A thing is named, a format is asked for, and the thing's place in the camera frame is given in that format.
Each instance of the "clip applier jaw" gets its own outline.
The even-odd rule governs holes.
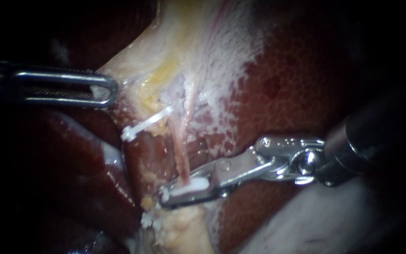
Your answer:
[[[176,179],[162,186],[159,204],[173,209],[227,197],[252,179],[312,183],[314,169],[324,158],[323,145],[318,138],[263,136],[238,156],[219,158],[193,170],[190,185],[199,182],[194,188],[178,186]]]

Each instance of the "white surgical clip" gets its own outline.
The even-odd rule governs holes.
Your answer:
[[[148,128],[150,125],[158,122],[160,119],[168,116],[171,112],[173,111],[173,108],[171,106],[166,107],[165,109],[161,110],[157,114],[154,114],[147,120],[141,122],[140,124],[131,127],[131,126],[126,126],[123,131],[122,131],[122,140],[125,141],[127,140],[128,142],[133,141],[136,137],[137,134],[146,128]]]

